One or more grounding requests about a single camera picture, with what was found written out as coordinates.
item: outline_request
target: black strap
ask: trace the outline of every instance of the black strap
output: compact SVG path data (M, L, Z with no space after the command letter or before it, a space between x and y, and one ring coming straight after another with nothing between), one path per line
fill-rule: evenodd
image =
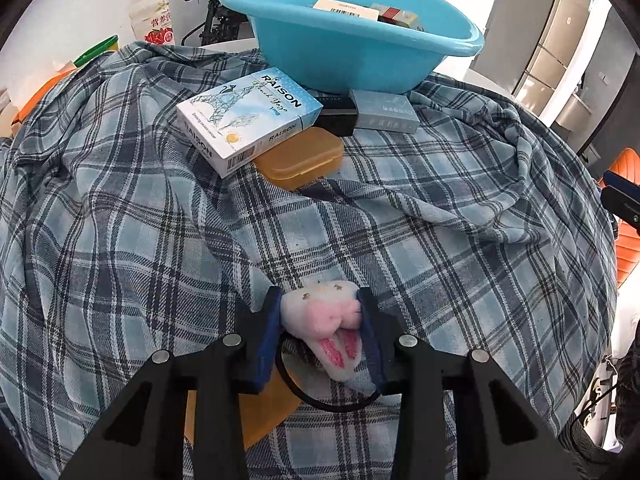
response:
M309 406L313 406L318 410L323 410L324 412L331 413L351 413L356 412L357 410L361 410L369 406L374 400L376 400L380 396L379 391L373 392L369 397L364 397L362 400L358 402L353 402L351 404L327 404L325 402L321 402L320 400L314 399L313 397L308 396L305 392L303 392L298 385L293 381L289 372L287 372L287 367L284 365L282 361L282 345L284 340L287 338L288 334L283 332L280 334L280 339L278 339L278 348L276 349L276 368L282 377L284 383L289 387L291 393L293 393L297 398L306 402Z

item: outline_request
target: screw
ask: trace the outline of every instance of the screw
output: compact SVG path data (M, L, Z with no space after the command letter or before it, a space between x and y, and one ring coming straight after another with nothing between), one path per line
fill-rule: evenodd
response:
M489 360L489 354L485 350L478 348L471 352L471 358L479 363L485 363Z
M222 338L224 346L238 346L242 342L239 334L227 334Z
M418 338L415 335L403 334L398 338L398 342L402 346L411 347L411 346L416 346L418 344Z
M161 365L169 360L170 354L166 350L156 350L151 355L151 360L157 365Z

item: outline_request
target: green lid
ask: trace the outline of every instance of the green lid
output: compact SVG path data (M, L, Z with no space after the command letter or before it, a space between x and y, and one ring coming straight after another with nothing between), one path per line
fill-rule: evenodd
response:
M82 56L80 56L78 59L74 61L74 65L79 68L85 63L88 63L89 61L91 61L94 57L98 56L98 54L102 54L103 52L106 52L114 45L117 48L117 44L118 44L118 37L111 36L110 38L107 38L106 40L101 41L97 45L92 46L89 50L87 50L84 54L82 54Z

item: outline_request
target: blue plastic basin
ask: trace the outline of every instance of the blue plastic basin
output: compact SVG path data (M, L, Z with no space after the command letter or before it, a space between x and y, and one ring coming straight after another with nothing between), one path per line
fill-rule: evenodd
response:
M268 63L324 92L403 93L446 56L474 56L484 45L480 30L444 0L341 0L416 12L426 32L312 9L316 1L220 0L249 17Z

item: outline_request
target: plush bunny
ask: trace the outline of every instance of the plush bunny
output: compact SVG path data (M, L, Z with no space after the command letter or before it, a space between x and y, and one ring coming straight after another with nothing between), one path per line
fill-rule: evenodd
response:
M292 336L302 339L329 377L344 382L362 358L358 286L351 282L324 282L284 294L280 319Z

